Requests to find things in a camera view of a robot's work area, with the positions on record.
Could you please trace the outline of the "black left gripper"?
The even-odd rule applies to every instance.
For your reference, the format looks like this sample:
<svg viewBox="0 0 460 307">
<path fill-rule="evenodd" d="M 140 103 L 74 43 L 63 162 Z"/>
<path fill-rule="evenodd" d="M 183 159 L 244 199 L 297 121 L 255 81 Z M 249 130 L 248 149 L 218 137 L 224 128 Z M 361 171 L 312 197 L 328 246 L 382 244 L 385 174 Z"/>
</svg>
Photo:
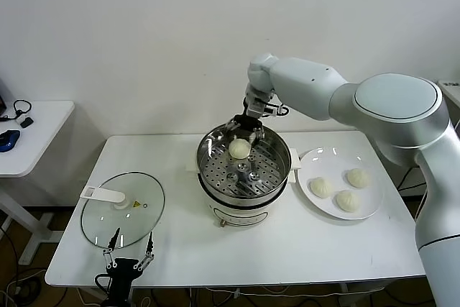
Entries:
<svg viewBox="0 0 460 307">
<path fill-rule="evenodd" d="M 129 294 L 132 282 L 141 275 L 140 271 L 145 270 L 155 257 L 154 241 L 152 232 L 150 232 L 145 255 L 140 261 L 128 258 L 116 258 L 114 262 L 112 254 L 119 238 L 119 232 L 120 228 L 115 231 L 113 237 L 109 240 L 108 247 L 102 252 L 106 263 L 107 274 L 109 275 L 105 306 L 130 306 Z"/>
</svg>

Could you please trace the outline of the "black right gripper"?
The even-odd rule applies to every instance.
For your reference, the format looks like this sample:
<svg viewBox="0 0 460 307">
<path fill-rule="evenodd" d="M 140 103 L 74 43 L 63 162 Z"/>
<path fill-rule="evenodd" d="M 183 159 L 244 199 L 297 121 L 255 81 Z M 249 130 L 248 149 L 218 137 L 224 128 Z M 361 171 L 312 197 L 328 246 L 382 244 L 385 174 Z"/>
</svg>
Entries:
<svg viewBox="0 0 460 307">
<path fill-rule="evenodd" d="M 262 122 L 257 118 L 247 116 L 246 114 L 235 115 L 233 121 L 229 121 L 225 124 L 224 132 L 233 132 L 239 127 L 244 131 L 252 132 L 249 135 L 249 143 L 251 146 L 257 145 L 265 138 L 265 131 Z"/>
</svg>

